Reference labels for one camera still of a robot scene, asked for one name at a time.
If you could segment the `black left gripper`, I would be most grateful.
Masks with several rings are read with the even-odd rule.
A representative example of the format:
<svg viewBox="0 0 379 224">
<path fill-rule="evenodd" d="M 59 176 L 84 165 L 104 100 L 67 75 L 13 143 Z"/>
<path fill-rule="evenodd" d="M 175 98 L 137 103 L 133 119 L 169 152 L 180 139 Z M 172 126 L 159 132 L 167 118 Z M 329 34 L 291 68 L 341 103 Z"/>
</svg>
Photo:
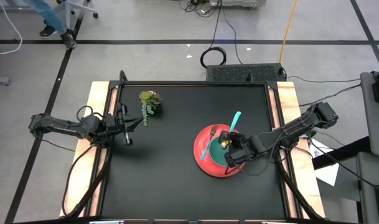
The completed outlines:
<svg viewBox="0 0 379 224">
<path fill-rule="evenodd" d="M 113 138 L 118 134 L 123 133 L 125 145 L 131 146 L 133 140 L 129 137 L 129 133 L 134 131 L 136 127 L 143 121 L 143 117 L 125 119 L 127 114 L 127 106 L 120 103 L 117 104 L 115 115 L 107 115 L 107 136 Z"/>
</svg>

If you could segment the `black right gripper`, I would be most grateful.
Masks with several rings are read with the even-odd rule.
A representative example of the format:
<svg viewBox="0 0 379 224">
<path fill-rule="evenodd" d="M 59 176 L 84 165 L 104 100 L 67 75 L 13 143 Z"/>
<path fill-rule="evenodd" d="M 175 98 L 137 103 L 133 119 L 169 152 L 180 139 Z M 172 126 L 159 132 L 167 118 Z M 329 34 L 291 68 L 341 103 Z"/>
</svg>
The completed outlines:
<svg viewBox="0 0 379 224">
<path fill-rule="evenodd" d="M 236 167 L 255 159 L 255 152 L 251 148 L 250 140 L 244 135 L 236 132 L 221 131 L 219 140 L 223 141 L 220 143 L 221 148 L 223 150 L 228 149 L 225 153 L 228 167 Z"/>
</svg>

